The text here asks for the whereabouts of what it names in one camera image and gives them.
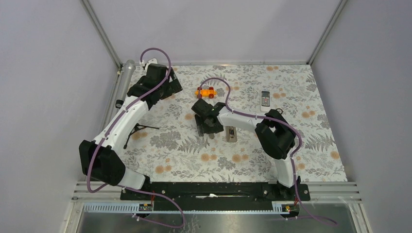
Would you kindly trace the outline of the grey remote control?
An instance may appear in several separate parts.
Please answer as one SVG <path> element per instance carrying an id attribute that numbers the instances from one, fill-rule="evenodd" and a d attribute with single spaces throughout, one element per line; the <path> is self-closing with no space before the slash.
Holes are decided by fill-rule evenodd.
<path id="1" fill-rule="evenodd" d="M 226 141 L 230 143 L 237 142 L 237 132 L 236 128 L 233 126 L 226 126 L 225 127 L 225 132 L 226 132 Z"/>

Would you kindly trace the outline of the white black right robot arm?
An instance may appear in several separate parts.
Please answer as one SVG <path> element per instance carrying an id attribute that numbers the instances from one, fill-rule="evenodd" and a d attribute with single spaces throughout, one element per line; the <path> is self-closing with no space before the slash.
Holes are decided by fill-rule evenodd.
<path id="1" fill-rule="evenodd" d="M 285 200 L 297 195 L 296 178 L 293 177 L 289 156 L 289 151 L 295 146 L 297 133 L 289 127 L 279 111 L 271 109 L 260 116 L 230 109 L 223 102 L 212 105 L 203 99 L 198 99 L 191 109 L 195 113 L 200 136 L 220 133 L 226 126 L 255 133 L 263 151 L 275 160 L 280 183 L 279 195 Z"/>

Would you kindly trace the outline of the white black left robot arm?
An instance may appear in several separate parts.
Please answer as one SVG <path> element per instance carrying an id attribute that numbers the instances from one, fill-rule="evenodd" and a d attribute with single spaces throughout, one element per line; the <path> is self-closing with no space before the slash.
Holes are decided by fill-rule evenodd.
<path id="1" fill-rule="evenodd" d="M 137 129 L 139 120 L 159 101 L 182 91 L 172 68 L 151 63 L 127 92 L 124 102 L 109 125 L 92 141 L 79 145 L 82 172 L 111 186 L 132 188 L 140 200 L 149 197 L 146 177 L 126 167 L 119 154 Z"/>

